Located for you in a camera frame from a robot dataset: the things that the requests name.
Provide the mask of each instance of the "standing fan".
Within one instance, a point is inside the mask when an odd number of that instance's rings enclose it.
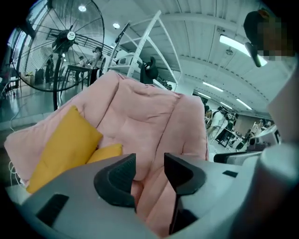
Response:
[[[25,38],[16,68],[27,85],[53,92],[56,110],[59,91],[89,79],[88,61],[104,46],[103,17],[92,0],[41,0],[28,16],[35,33]]]

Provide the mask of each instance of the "ceiling light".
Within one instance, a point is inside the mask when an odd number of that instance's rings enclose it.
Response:
[[[250,57],[249,52],[247,51],[246,47],[244,46],[244,44],[241,44],[231,38],[228,38],[227,36],[221,35],[220,36],[220,40],[221,43],[226,44],[230,47],[233,47],[237,50],[239,50],[240,52],[243,52],[244,54],[248,55]],[[261,66],[264,66],[267,64],[267,61],[262,58],[261,56],[258,55],[258,59],[260,60]]]
[[[228,106],[227,104],[224,104],[223,102],[220,102],[220,104],[223,104],[224,106],[226,106],[228,109],[233,109],[232,107]]]
[[[113,23],[113,27],[114,27],[115,29],[118,29],[118,28],[120,28],[120,25],[119,25],[118,23]]]
[[[86,11],[86,7],[83,6],[83,5],[79,6],[78,9],[79,9],[80,12],[85,12]]]
[[[200,93],[200,92],[197,92],[199,95],[202,95],[202,96],[204,96],[204,97],[207,97],[207,98],[211,98],[211,97],[209,97],[209,96],[207,96],[207,95],[205,95],[205,94],[203,94],[203,93]]]
[[[204,82],[203,84],[205,84],[205,85],[207,85],[207,86],[210,86],[210,87],[212,87],[212,88],[214,88],[214,89],[216,89],[216,90],[218,90],[218,91],[220,91],[220,92],[223,92],[223,90],[222,89],[219,89],[218,87],[216,87],[216,86],[213,86],[213,85],[211,85],[211,84],[208,84],[208,83],[206,83],[206,82]]]
[[[237,99],[237,101],[239,101],[242,105],[246,106],[249,110],[252,110],[247,104],[245,104],[243,101],[241,101],[240,99]]]

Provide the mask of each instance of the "yellow pillow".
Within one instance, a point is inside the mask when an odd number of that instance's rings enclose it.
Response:
[[[116,157],[122,155],[122,145],[113,144],[104,148],[99,148],[91,156],[90,160],[87,163],[100,161],[103,159],[108,159],[111,157]]]
[[[47,142],[27,191],[34,193],[66,170],[86,164],[102,137],[72,106]]]

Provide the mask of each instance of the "pink armchair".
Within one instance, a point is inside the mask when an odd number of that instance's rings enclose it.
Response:
[[[175,192],[164,174],[164,153],[194,154],[208,160],[200,98],[144,85],[109,71],[45,120],[8,136],[5,148],[26,184],[71,105],[103,134],[99,147],[121,143],[124,154],[136,153],[131,194],[137,215],[157,235],[167,236]]]

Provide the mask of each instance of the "floor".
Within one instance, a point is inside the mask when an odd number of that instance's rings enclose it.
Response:
[[[79,92],[81,92],[81,85],[63,91],[62,96],[58,98],[59,105],[64,104]],[[0,130],[10,128],[11,124],[17,127],[37,123],[46,118],[53,110],[52,92],[38,91],[23,85],[22,93],[18,89],[16,96],[11,93],[1,101]]]
[[[214,140],[211,144],[209,144],[209,161],[214,162],[214,156],[216,154],[225,154],[232,152],[236,152],[236,150],[228,145],[225,148],[222,145],[218,144],[216,140]]]
[[[63,105],[73,96],[81,92],[81,85],[70,88],[62,93],[58,99]],[[27,128],[45,119],[53,112],[53,93],[35,90],[27,85],[22,85],[14,96],[13,93],[2,99],[0,105],[0,183],[7,190],[8,195],[15,203],[21,204],[29,193],[18,185],[15,174],[10,174],[9,157],[4,149],[4,141],[9,134]]]

